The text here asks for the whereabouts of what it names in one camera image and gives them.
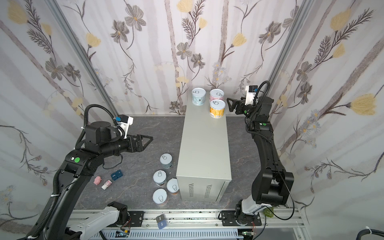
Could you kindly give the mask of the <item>yellow labelled can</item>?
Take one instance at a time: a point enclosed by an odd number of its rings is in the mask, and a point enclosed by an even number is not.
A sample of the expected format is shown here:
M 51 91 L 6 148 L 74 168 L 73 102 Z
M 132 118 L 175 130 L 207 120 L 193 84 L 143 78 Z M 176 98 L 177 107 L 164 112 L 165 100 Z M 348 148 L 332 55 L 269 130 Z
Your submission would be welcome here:
M 210 116 L 214 119 L 220 119 L 224 116 L 226 103 L 223 100 L 212 100 L 210 102 Z

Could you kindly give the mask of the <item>pink labelled can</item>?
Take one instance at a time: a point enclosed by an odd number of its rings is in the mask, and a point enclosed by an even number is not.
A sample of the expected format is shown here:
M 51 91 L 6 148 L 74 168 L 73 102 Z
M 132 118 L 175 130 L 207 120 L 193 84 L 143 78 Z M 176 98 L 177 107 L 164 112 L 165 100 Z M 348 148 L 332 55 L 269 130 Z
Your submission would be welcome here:
M 224 99 L 224 91 L 220 89 L 213 89 L 210 91 L 210 102 L 213 100 L 223 100 Z

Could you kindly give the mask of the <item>light blue labelled can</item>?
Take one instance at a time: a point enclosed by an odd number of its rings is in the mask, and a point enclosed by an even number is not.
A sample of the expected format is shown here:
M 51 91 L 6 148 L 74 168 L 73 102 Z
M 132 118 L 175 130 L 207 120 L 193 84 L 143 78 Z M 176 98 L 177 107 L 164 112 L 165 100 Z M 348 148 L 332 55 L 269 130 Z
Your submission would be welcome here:
M 206 90 L 203 88 L 194 88 L 192 90 L 192 103 L 195 106 L 202 106 L 206 101 Z

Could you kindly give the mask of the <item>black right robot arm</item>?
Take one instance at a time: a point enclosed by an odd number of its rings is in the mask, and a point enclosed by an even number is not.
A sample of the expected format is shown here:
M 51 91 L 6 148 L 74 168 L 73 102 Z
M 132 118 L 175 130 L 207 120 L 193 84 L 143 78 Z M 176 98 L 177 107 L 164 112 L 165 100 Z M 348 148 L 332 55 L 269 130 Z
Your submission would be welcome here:
M 239 100 L 227 98 L 230 112 L 244 115 L 246 132 L 257 145 L 261 169 L 252 183 L 251 195 L 240 200 L 234 211 L 221 211 L 218 219 L 224 227 L 259 226 L 264 210 L 272 211 L 292 200 L 294 175 L 283 166 L 275 145 L 273 126 L 269 121 L 273 99 L 267 96 L 270 82 L 246 87 L 247 95 Z

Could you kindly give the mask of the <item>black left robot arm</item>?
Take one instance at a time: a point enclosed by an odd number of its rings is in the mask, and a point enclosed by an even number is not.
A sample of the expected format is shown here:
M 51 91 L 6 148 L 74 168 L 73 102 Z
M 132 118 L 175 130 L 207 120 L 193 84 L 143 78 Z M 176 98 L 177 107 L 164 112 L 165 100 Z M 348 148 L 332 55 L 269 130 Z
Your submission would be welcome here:
M 101 105 L 86 107 L 75 148 L 55 173 L 53 192 L 26 240 L 88 240 L 105 227 L 123 226 L 131 220 L 126 205 L 112 202 L 84 222 L 68 226 L 79 197 L 98 167 L 105 165 L 105 159 L 142 152 L 153 141 L 151 136 L 129 135 L 132 123 L 132 117 L 114 116 Z

